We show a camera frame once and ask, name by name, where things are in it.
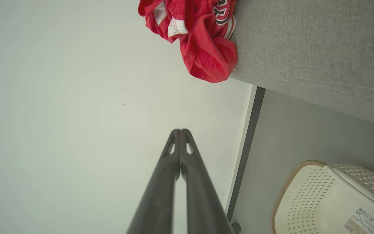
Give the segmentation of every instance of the product label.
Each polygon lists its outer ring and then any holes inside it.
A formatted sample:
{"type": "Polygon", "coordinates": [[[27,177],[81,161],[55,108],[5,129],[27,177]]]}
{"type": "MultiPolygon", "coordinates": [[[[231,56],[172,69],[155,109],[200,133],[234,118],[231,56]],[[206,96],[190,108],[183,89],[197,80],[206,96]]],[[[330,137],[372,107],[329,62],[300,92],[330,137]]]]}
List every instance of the product label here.
{"type": "Polygon", "coordinates": [[[359,207],[344,225],[350,234],[374,234],[374,216],[359,207]]]}

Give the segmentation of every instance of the red clothing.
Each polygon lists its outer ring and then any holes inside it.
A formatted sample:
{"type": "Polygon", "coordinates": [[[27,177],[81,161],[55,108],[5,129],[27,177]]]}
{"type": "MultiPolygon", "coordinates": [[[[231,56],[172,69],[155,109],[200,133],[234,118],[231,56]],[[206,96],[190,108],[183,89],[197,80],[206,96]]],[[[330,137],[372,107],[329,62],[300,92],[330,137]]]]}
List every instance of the red clothing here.
{"type": "Polygon", "coordinates": [[[180,39],[189,73],[211,83],[229,78],[237,62],[233,33],[236,0],[141,0],[138,13],[152,32],[180,39]]]}

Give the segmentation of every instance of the dark baseboard strip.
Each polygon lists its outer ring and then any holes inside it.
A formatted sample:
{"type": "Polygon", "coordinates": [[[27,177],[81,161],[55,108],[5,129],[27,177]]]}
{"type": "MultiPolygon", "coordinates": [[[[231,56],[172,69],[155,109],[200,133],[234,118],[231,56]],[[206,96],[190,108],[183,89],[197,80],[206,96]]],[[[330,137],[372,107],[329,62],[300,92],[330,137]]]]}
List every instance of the dark baseboard strip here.
{"type": "Polygon", "coordinates": [[[243,151],[240,159],[238,173],[236,175],[235,185],[233,187],[232,198],[230,199],[229,209],[227,211],[227,218],[231,222],[233,211],[239,196],[240,186],[242,184],[243,175],[245,174],[246,163],[248,162],[249,152],[251,151],[252,141],[254,139],[256,124],[258,123],[259,113],[261,112],[262,102],[264,100],[265,89],[258,87],[254,105],[252,106],[251,117],[249,119],[248,129],[246,131],[245,142],[243,143],[243,151]]]}

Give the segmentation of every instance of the laundry basket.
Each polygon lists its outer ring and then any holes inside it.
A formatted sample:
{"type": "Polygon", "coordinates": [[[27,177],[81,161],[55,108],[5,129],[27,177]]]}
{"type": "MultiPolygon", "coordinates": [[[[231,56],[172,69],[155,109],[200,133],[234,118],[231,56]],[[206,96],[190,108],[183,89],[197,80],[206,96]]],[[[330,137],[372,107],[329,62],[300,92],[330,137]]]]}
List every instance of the laundry basket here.
{"type": "Polygon", "coordinates": [[[374,234],[374,172],[298,164],[276,199],[271,226],[274,234],[374,234]]]}

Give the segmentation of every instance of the gray fabric upholstery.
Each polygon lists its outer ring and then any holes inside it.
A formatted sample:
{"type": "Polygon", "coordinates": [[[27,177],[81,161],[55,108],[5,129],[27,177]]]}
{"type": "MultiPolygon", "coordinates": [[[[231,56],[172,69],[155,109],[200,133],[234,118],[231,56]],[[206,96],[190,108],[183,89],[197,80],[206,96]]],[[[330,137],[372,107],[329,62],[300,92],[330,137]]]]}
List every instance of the gray fabric upholstery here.
{"type": "Polygon", "coordinates": [[[374,123],[374,0],[238,0],[234,77],[374,123]]]}

